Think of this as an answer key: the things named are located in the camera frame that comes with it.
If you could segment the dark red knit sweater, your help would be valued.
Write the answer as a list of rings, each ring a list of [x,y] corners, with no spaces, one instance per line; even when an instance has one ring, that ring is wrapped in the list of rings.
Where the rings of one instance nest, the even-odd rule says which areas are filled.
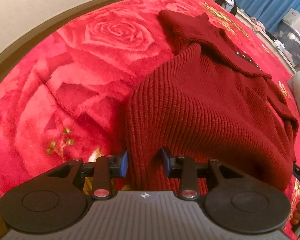
[[[224,29],[178,12],[159,12],[176,55],[128,99],[129,179],[136,190],[173,190],[159,150],[231,165],[285,190],[295,161],[298,121],[281,90]]]

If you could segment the red floral bed blanket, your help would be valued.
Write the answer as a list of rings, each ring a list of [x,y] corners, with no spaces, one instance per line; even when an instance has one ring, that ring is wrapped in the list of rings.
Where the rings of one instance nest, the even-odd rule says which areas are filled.
[[[73,159],[93,163],[102,156],[127,153],[125,177],[111,179],[111,199],[92,202],[79,221],[56,232],[23,233],[10,228],[0,214],[7,227],[1,239],[300,239],[300,224],[290,224],[300,201],[300,182],[293,174],[287,188],[280,190],[290,203],[284,227],[262,234],[226,230],[196,202],[179,199],[180,180],[166,177],[160,150],[164,176],[176,181],[178,189],[132,187],[128,99],[176,55],[172,35],[158,18],[163,10],[191,17],[206,14],[271,76],[298,121],[294,163],[300,167],[300,115],[288,86],[293,75],[256,34],[212,0],[126,0],[60,27],[0,84],[0,200],[16,186]]]

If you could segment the grey plastic storage box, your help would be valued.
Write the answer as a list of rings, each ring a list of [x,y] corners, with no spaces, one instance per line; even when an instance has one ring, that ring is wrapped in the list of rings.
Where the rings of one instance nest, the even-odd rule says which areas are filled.
[[[274,35],[283,44],[283,53],[295,67],[300,64],[300,12],[293,8],[280,21]]]

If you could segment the pink cloth on sill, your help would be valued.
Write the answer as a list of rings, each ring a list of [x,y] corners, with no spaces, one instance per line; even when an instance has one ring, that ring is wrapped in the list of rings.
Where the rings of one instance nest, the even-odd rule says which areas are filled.
[[[261,31],[266,32],[265,26],[263,25],[262,22],[258,21],[255,17],[252,17],[250,20],[253,23],[251,29],[254,33],[258,33]]]

